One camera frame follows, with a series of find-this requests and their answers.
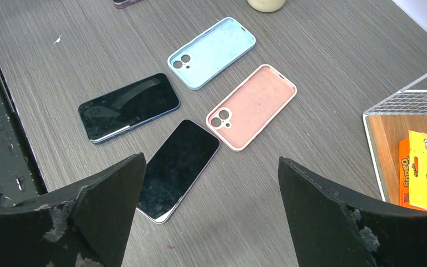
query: black smartphone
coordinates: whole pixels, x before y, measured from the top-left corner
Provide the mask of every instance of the black smartphone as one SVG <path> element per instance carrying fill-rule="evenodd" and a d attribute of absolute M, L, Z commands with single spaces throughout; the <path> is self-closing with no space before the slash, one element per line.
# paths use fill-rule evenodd
<path fill-rule="evenodd" d="M 79 114 L 89 140 L 99 143 L 179 108 L 166 75 L 159 73 L 81 104 Z"/>
<path fill-rule="evenodd" d="M 165 223 L 220 147 L 220 140 L 183 120 L 146 166 L 137 208 L 153 222 Z"/>
<path fill-rule="evenodd" d="M 116 8 L 126 8 L 131 4 L 140 2 L 141 0 L 112 0 L 113 5 Z"/>

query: gray wood-grain desk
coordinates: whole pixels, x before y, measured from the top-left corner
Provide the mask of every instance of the gray wood-grain desk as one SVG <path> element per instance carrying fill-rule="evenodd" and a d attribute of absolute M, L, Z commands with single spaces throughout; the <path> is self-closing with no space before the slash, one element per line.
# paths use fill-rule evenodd
<path fill-rule="evenodd" d="M 255 48 L 199 91 L 168 56 L 224 17 Z M 263 14 L 246 0 L 0 0 L 0 64 L 49 190 L 130 154 L 149 159 L 184 118 L 207 113 L 260 64 L 297 96 L 243 152 L 223 145 L 164 225 L 137 212 L 124 266 L 297 266 L 277 183 L 279 156 L 379 197 L 361 115 L 427 73 L 427 33 L 391 0 L 288 0 Z M 155 73 L 168 75 L 181 108 L 101 145 L 79 104 Z"/>

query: dark reflective screen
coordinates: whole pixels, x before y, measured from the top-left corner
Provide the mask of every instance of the dark reflective screen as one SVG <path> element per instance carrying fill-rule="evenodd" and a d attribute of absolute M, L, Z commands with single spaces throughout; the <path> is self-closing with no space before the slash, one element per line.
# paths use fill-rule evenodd
<path fill-rule="evenodd" d="M 220 141 L 182 121 L 146 166 L 138 208 L 156 219 L 171 210 L 213 157 Z"/>
<path fill-rule="evenodd" d="M 80 105 L 79 114 L 87 137 L 99 142 L 178 106 L 174 89 L 166 75 L 160 73 Z"/>

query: phone case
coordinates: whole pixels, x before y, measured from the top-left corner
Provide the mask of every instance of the phone case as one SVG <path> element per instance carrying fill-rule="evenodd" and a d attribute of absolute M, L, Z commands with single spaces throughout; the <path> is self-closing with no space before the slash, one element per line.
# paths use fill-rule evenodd
<path fill-rule="evenodd" d="M 168 65 L 189 89 L 199 90 L 255 43 L 248 30 L 227 17 L 173 53 Z"/>
<path fill-rule="evenodd" d="M 242 151 L 296 94 L 292 82 L 261 65 L 207 115 L 207 126 L 231 150 Z"/>

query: camera cutout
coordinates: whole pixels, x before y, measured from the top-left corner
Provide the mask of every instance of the camera cutout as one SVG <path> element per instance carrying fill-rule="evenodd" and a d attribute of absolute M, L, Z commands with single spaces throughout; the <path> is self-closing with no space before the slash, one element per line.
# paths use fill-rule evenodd
<path fill-rule="evenodd" d="M 181 61 L 184 63 L 188 63 L 191 60 L 191 57 L 189 55 L 183 55 L 181 57 Z"/>
<path fill-rule="evenodd" d="M 222 120 L 227 120 L 230 117 L 230 113 L 226 110 L 221 110 L 219 112 L 219 118 L 221 118 Z"/>
<path fill-rule="evenodd" d="M 222 120 L 221 120 L 220 118 L 218 118 L 218 117 L 214 117 L 214 118 L 210 121 L 210 124 L 211 124 L 213 127 L 217 128 L 217 127 L 220 127 L 220 126 L 222 125 Z"/>
<path fill-rule="evenodd" d="M 173 67 L 174 68 L 177 68 L 177 69 L 179 69 L 179 68 L 182 68 L 182 62 L 181 61 L 179 61 L 179 60 L 176 60 L 173 64 Z"/>
<path fill-rule="evenodd" d="M 230 129 L 231 116 L 232 116 L 231 110 L 227 107 L 222 107 L 210 120 L 210 125 L 212 125 L 215 130 L 219 130 L 221 128 Z"/>

